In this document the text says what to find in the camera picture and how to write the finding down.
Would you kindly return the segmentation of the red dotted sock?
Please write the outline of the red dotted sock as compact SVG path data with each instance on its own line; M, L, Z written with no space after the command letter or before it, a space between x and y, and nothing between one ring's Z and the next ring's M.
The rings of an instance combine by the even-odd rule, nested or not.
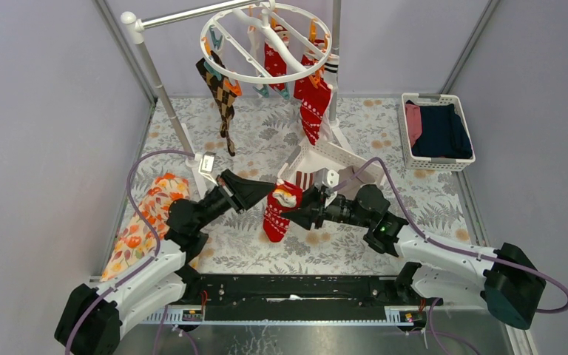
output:
M302 89L300 117L302 128L309 143L314 146L319 140L331 138L328 119L325 117L332 99L332 86L322 79L317 85L308 83Z

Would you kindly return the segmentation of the white sock with black stripes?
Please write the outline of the white sock with black stripes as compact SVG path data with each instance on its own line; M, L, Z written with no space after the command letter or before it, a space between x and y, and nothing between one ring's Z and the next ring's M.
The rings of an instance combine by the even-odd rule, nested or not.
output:
M330 54L324 63L322 78L325 83L331 85L333 91L338 90L339 56Z

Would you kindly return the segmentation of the white round clip hanger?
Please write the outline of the white round clip hanger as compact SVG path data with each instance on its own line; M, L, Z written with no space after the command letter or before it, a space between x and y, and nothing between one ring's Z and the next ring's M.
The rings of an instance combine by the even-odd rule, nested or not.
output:
M206 69L248 84L276 85L315 76L332 54L332 34L324 21L300 7L276 1L217 4L199 38ZM254 74L226 69L223 45L236 50Z

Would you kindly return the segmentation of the brown striped sock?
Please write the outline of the brown striped sock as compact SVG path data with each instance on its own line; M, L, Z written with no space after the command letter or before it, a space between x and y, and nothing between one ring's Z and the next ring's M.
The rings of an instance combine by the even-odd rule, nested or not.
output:
M314 185L314 176L314 172L296 171L296 174L294 176L294 184L302 191L305 191Z

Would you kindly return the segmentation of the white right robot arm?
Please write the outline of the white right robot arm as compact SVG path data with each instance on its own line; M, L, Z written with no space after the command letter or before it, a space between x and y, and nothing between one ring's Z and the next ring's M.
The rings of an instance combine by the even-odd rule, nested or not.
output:
M532 325L546 282L518 246L490 248L422 237L389 211L389 201L375 185L364 185L352 200L341 194L330 204L325 200L325 189L312 187L298 208L282 216L304 229L318 229L325 221L365 228L363 240L374 251L406 262L394 286L401 303L459 300L487 309L514 328Z

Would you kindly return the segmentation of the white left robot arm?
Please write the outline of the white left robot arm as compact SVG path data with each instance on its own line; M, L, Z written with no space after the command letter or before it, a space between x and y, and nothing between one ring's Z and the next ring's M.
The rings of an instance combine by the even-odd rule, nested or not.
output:
M70 294L54 337L66 354L113 354L121 340L162 307L194 302L199 274L189 265L208 240L202 230L232 209L242 213L275 190L275 183L249 180L226 169L199 201L171 203L165 237L154 251L118 276Z

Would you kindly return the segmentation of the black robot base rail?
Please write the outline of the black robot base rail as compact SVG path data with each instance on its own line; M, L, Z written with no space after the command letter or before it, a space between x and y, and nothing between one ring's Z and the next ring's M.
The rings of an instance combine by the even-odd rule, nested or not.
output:
M431 303L398 277L204 274L170 305L185 322L412 326Z

